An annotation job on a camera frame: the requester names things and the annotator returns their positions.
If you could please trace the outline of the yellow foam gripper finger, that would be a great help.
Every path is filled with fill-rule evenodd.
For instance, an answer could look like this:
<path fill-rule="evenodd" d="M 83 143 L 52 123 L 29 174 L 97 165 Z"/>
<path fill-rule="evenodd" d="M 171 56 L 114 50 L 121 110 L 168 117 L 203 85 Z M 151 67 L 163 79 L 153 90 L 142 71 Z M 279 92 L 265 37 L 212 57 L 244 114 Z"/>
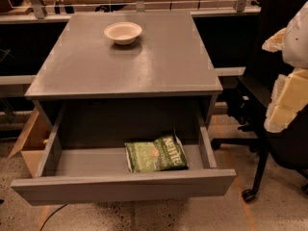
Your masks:
<path fill-rule="evenodd" d="M 288 76 L 279 74 L 271 93 L 264 127 L 268 132 L 286 129 L 308 104 L 308 70 L 296 68 Z"/>
<path fill-rule="evenodd" d="M 283 28 L 268 38 L 262 45 L 262 49 L 271 53 L 281 51 L 286 29 Z"/>

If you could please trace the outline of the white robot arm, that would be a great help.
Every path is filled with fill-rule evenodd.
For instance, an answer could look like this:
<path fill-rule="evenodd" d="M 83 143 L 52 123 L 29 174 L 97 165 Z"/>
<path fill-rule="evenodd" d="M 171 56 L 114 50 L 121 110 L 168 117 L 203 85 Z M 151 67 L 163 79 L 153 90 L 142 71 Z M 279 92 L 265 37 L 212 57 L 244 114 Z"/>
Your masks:
<path fill-rule="evenodd" d="M 283 62 L 294 68 L 289 75 L 278 75 L 266 112 L 265 129 L 280 133 L 308 104 L 308 2 L 286 28 L 264 42 L 262 49 L 280 51 Z"/>

